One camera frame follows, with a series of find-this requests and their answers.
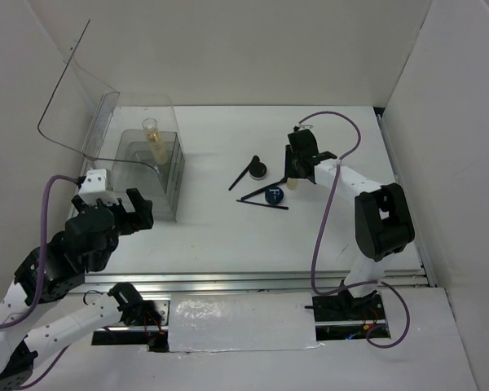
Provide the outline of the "small beige bottle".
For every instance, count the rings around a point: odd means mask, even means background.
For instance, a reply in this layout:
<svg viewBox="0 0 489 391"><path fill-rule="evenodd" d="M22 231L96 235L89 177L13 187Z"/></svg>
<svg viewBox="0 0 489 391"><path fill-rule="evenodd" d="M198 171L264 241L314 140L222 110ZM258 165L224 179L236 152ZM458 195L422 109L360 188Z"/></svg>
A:
<svg viewBox="0 0 489 391"><path fill-rule="evenodd" d="M290 190L293 191L297 188L299 183L299 180L297 178L287 178L286 180L286 187Z"/></svg>

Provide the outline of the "blue round compact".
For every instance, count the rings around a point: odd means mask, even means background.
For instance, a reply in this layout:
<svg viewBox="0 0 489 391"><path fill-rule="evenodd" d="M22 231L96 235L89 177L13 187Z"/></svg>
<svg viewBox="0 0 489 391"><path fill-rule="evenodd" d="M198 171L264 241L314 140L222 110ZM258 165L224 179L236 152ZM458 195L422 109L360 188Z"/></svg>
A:
<svg viewBox="0 0 489 391"><path fill-rule="evenodd" d="M284 200L284 191L278 186L268 187L264 192L264 197L269 205L281 205Z"/></svg>

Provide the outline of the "black lidded cream jar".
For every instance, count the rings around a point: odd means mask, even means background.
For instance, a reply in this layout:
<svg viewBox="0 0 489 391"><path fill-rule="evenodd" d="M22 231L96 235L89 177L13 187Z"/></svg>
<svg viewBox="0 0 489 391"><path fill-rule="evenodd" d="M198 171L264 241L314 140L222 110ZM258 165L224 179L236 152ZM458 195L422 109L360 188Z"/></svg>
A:
<svg viewBox="0 0 489 391"><path fill-rule="evenodd" d="M267 167L261 161L253 162L249 166L249 176L256 181L262 180L267 175Z"/></svg>

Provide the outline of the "clear acrylic organizer box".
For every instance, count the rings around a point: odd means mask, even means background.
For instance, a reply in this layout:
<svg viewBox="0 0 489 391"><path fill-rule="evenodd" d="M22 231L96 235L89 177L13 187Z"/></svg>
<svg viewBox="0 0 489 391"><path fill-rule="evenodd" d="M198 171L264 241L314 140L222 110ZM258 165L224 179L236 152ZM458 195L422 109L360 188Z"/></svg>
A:
<svg viewBox="0 0 489 391"><path fill-rule="evenodd" d="M64 70L37 123L46 140L77 153L81 171L108 169L116 196L127 200L135 187L153 202L157 221L173 221L183 180L185 155L174 105L164 94L122 92L79 62L85 31L63 52ZM158 165L142 128L154 118L168 161Z"/></svg>

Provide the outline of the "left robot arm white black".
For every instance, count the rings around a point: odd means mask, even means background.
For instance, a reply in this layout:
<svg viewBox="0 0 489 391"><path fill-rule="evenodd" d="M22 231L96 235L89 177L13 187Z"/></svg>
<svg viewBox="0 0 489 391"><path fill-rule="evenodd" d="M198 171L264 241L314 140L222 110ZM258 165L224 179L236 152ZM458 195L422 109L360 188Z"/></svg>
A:
<svg viewBox="0 0 489 391"><path fill-rule="evenodd" d="M159 327L162 316L131 283L116 283L95 301L63 318L38 327L37 322L89 272L103 270L123 235L152 228L152 202L131 188L133 205L108 204L95 197L89 204L73 197L77 215L64 230L44 239L20 264L0 302L0 390L24 390L33 370L53 354L98 328L123 323Z"/></svg>

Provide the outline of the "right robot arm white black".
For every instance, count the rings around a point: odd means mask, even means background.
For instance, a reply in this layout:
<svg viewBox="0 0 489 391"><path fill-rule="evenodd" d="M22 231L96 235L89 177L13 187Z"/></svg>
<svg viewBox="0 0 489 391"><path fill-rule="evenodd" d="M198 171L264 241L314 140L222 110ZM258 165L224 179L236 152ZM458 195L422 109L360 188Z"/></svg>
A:
<svg viewBox="0 0 489 391"><path fill-rule="evenodd" d="M307 179L330 190L325 212L334 196L353 209L355 242L360 255L342 280L336 309L348 319L358 318L371 305L377 285L394 257L415 239L415 230L403 188L382 184L345 166L331 152L320 152L313 133L297 126L285 147L287 178Z"/></svg>

